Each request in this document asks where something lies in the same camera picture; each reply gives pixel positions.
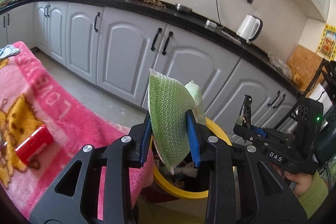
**tile floor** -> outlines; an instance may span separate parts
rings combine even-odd
[[[101,117],[127,127],[132,127],[134,124],[143,122],[145,113],[134,109],[77,78],[43,53],[37,52],[35,56],[67,92]],[[207,198],[198,200],[179,199],[159,203],[159,205],[204,218]]]

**green mesh sponge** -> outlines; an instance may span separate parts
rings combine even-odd
[[[196,121],[200,117],[201,122],[205,124],[202,95],[197,87],[194,82],[185,87],[179,81],[150,69],[148,110],[151,115],[154,143],[162,162],[172,174],[174,168],[190,152],[185,125],[186,111],[192,109]]]

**human hand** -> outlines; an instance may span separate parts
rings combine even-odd
[[[279,175],[282,175],[282,172],[280,170],[280,168],[276,165],[274,165],[273,163],[270,162],[270,164],[274,167],[274,169],[278,172]],[[287,171],[285,171],[285,177],[296,183],[296,186],[293,190],[293,193],[299,197],[301,195],[303,195],[308,188],[311,185],[311,182],[313,180],[313,177],[311,175],[308,175],[306,173],[298,173],[298,174],[291,174]]]

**white electric kettle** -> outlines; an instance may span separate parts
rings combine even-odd
[[[247,15],[240,25],[237,35],[246,40],[248,44],[256,39],[263,27],[263,21],[253,15]]]

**red box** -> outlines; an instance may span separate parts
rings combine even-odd
[[[53,137],[47,130],[45,125],[40,126],[30,137],[28,137],[15,152],[19,159],[28,165],[35,155],[41,153],[41,151],[50,145],[53,141]]]

